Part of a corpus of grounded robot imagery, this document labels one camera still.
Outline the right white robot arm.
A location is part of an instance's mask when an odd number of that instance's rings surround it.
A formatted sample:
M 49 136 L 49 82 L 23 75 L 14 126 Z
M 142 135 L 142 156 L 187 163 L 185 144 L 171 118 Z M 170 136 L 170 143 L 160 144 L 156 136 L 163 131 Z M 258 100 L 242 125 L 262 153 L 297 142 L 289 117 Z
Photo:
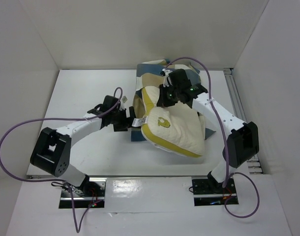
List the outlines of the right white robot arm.
M 157 106 L 169 107 L 177 102 L 203 114 L 219 125 L 224 141 L 223 160 L 208 174 L 207 187 L 213 193 L 226 187 L 233 172 L 259 152 L 258 126 L 245 122 L 219 104 L 201 84 L 184 89 L 159 86 Z

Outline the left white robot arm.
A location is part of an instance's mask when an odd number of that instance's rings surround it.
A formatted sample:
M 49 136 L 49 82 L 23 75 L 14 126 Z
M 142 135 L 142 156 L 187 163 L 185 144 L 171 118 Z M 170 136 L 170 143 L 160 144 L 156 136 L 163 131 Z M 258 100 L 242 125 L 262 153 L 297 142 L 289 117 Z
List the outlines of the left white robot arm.
M 127 131 L 136 117 L 132 106 L 129 107 L 127 117 L 126 109 L 117 105 L 114 110 L 99 118 L 98 115 L 103 113 L 104 108 L 105 106 L 99 104 L 89 110 L 82 121 L 75 121 L 57 129 L 42 129 L 31 154 L 30 163 L 72 185 L 73 192 L 78 196 L 98 190 L 99 187 L 90 181 L 88 175 L 70 164 L 72 146 L 110 124 L 115 132 Z

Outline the cream pillow with yellow edge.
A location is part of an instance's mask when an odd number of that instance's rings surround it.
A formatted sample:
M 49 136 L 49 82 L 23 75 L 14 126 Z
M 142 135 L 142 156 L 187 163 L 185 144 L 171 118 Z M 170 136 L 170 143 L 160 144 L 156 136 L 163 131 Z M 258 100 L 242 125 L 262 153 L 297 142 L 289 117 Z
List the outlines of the cream pillow with yellow edge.
M 178 155 L 199 158 L 205 154 L 205 117 L 181 102 L 157 106 L 159 88 L 142 88 L 145 123 L 141 132 L 155 147 Z

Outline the blue beige patchwork pillowcase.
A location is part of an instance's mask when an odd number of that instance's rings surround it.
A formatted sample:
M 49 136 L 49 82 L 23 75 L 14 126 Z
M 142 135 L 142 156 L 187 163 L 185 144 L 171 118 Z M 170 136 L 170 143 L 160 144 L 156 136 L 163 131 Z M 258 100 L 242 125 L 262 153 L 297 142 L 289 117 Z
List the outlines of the blue beige patchwork pillowcase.
M 136 118 L 142 118 L 145 114 L 145 106 L 142 100 L 142 88 L 147 86 L 159 87 L 164 82 L 161 75 L 163 69 L 169 64 L 168 59 L 159 59 L 143 62 L 137 65 L 136 70 L 136 91 L 133 98 L 133 107 Z M 191 83 L 201 82 L 200 71 L 191 64 L 172 64 L 168 66 L 169 70 L 184 69 Z

